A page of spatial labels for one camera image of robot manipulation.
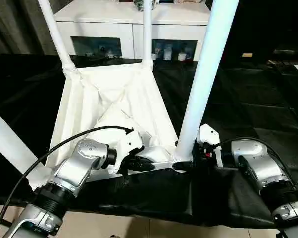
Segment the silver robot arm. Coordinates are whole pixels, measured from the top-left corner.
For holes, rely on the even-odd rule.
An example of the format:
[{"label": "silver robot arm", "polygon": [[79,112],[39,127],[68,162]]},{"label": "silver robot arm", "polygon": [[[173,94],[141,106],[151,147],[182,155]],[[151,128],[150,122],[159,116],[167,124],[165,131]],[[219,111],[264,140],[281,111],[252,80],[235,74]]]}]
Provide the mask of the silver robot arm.
[{"label": "silver robot arm", "polygon": [[110,149],[107,144],[91,139],[80,140],[72,155],[54,170],[48,182],[37,189],[35,200],[28,204],[17,220],[14,221],[3,238],[42,238],[56,235],[62,225],[62,218],[72,200],[84,186],[91,170],[117,165],[131,151],[141,150],[138,133],[132,132],[136,147],[125,146],[123,151]]},{"label": "silver robot arm", "polygon": [[260,142],[233,141],[231,152],[270,210],[281,232],[277,237],[298,238],[298,185]]}]

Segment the curtain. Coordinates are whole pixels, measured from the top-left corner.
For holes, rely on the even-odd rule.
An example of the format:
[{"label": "curtain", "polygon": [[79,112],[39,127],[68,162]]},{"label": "curtain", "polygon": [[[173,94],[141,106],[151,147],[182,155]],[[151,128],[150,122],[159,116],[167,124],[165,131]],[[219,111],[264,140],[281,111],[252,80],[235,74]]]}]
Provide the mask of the curtain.
[{"label": "curtain", "polygon": [[[50,0],[54,13],[73,0]],[[37,0],[0,0],[0,54],[55,55]]]}]

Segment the black fabric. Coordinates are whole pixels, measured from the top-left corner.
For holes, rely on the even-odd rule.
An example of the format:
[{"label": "black fabric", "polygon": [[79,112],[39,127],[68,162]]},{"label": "black fabric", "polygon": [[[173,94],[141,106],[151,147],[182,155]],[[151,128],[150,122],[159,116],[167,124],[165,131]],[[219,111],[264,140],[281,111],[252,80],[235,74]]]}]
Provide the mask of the black fabric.
[{"label": "black fabric", "polygon": [[[78,67],[135,60],[74,57]],[[0,115],[37,155],[49,147],[64,76],[58,57],[0,56]],[[156,61],[154,75],[173,126],[179,134],[195,64]],[[222,140],[255,136],[282,156],[298,180],[298,72],[293,67],[245,64],[218,71],[202,123]],[[0,154],[0,203],[20,173]],[[152,171],[88,183],[73,204],[78,211],[143,215],[195,225],[272,228],[270,213],[235,169],[180,174]],[[12,203],[33,198],[26,181]]]}]

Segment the cabinet glass door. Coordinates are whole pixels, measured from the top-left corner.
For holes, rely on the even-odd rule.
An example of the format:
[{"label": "cabinet glass door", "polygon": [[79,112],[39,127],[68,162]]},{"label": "cabinet glass door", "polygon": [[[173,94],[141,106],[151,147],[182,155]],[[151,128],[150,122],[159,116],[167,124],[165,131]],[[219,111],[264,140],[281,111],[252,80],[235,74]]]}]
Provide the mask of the cabinet glass door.
[{"label": "cabinet glass door", "polygon": [[193,61],[197,40],[152,40],[152,58]]},{"label": "cabinet glass door", "polygon": [[109,58],[122,57],[120,38],[71,36],[71,40],[76,55],[105,56]]}]

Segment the black plastic part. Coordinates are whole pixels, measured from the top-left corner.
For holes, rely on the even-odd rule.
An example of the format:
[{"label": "black plastic part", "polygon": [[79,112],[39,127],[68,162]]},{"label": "black plastic part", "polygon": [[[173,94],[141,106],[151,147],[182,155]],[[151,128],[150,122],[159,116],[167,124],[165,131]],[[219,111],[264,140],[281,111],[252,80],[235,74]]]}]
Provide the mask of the black plastic part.
[{"label": "black plastic part", "polygon": [[141,172],[154,170],[155,168],[151,160],[140,156],[130,157],[128,160],[126,160],[125,166],[129,170]]},{"label": "black plastic part", "polygon": [[224,167],[236,167],[236,162],[232,154],[232,143],[222,145],[222,162]]},{"label": "black plastic part", "polygon": [[38,193],[33,204],[45,209],[59,218],[63,218],[69,205],[74,199],[71,191],[59,187],[53,183],[47,183],[36,190]]},{"label": "black plastic part", "polygon": [[280,232],[276,234],[276,238],[288,238],[288,236],[284,232]]},{"label": "black plastic part", "polygon": [[117,151],[115,149],[107,149],[107,158],[104,164],[101,166],[103,169],[106,169],[108,165],[114,165],[116,163]]},{"label": "black plastic part", "polygon": [[116,163],[117,151],[115,149],[108,149],[107,160],[110,165],[114,165]]},{"label": "black plastic part", "polygon": [[270,212],[273,212],[277,207],[298,201],[298,187],[289,181],[280,181],[263,188],[260,195]]}]

